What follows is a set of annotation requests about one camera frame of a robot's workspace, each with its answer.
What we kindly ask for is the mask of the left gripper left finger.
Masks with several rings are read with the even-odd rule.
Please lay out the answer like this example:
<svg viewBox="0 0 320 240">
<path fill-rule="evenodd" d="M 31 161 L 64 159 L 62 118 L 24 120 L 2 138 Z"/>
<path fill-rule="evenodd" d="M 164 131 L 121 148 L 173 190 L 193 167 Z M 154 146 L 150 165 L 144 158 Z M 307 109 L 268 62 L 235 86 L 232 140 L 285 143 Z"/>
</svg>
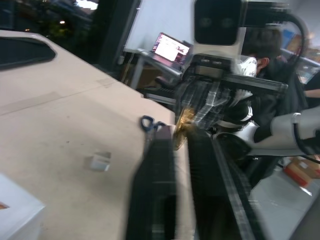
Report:
<svg viewBox="0 0 320 240">
<path fill-rule="evenodd" d="M 152 132 L 131 182 L 125 238 L 173 240 L 177 180 L 170 126 Z"/>
</svg>

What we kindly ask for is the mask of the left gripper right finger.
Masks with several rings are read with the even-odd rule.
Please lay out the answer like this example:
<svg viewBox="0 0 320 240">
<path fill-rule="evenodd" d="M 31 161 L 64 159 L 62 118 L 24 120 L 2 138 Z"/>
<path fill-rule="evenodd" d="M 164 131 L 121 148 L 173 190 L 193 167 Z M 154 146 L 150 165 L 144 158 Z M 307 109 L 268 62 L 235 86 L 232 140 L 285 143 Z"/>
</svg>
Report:
<svg viewBox="0 0 320 240">
<path fill-rule="evenodd" d="M 187 131 L 187 143 L 198 239 L 264 240 L 248 179 L 219 141 L 193 128 Z"/>
</svg>

